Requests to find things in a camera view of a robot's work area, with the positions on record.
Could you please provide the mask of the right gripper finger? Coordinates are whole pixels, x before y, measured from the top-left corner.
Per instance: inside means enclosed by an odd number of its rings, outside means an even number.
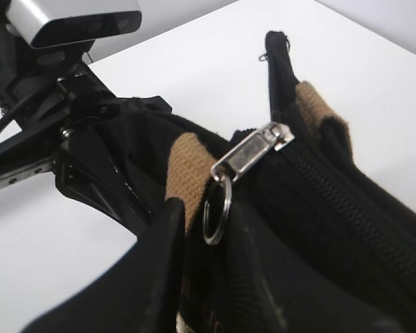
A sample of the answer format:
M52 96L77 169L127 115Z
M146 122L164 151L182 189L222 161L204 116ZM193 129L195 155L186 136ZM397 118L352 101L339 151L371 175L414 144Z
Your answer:
M175 332L183 257L184 204L171 198L111 269L24 331Z

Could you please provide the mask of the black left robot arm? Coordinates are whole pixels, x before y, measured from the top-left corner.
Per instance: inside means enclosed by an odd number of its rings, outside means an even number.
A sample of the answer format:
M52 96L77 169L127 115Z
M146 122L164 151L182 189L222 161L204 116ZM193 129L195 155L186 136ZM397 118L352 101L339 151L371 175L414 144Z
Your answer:
M0 190L51 172L64 196L138 235L153 208L128 177L123 115L171 107L115 96L83 62L91 47L33 49L0 23Z

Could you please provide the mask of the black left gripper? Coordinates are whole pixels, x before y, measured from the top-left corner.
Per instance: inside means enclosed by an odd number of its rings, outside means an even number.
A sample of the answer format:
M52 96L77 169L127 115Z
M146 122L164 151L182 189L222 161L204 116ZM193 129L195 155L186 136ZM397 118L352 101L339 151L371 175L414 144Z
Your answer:
M59 149L57 189L139 236L164 201L145 117L171 110L160 96L118 99L94 75L47 80L0 119L0 190L50 171Z

